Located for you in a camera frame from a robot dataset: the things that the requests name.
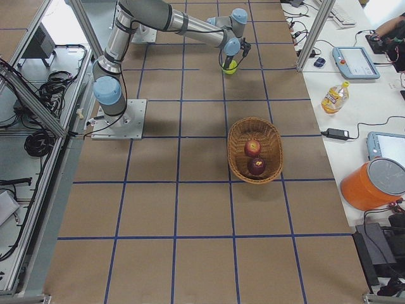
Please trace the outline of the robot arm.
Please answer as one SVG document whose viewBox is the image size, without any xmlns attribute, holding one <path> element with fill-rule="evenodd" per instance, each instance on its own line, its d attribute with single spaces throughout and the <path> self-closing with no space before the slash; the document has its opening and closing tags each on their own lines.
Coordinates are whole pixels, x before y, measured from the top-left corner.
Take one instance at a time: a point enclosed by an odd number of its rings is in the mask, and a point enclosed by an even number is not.
<svg viewBox="0 0 405 304">
<path fill-rule="evenodd" d="M 108 44 L 93 66 L 94 95 L 99 102 L 108 127 L 126 125 L 131 121 L 123 80 L 122 62 L 139 25 L 160 32 L 172 32 L 218 48 L 226 58 L 221 68 L 234 73 L 238 67 L 234 56 L 247 56 L 251 45 L 243 33 L 247 12 L 236 8 L 228 16 L 194 18 L 173 9 L 164 1 L 118 1 L 117 14 Z"/>
</svg>

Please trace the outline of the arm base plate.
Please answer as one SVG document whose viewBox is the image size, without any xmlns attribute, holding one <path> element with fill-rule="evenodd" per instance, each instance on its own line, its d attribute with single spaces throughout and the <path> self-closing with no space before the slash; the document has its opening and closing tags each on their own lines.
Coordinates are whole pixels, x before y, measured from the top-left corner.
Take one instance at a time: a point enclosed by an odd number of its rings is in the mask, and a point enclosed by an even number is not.
<svg viewBox="0 0 405 304">
<path fill-rule="evenodd" d="M 154 44 L 156 42 L 157 30 L 145 25 L 139 25 L 132 37 L 132 44 Z"/>
<path fill-rule="evenodd" d="M 97 117 L 90 124 L 94 127 L 90 134 L 95 140 L 141 140 L 144 128 L 144 119 L 146 114 L 146 99 L 129 99 L 126 112 L 119 119 L 104 114 L 99 106 Z"/>
</svg>

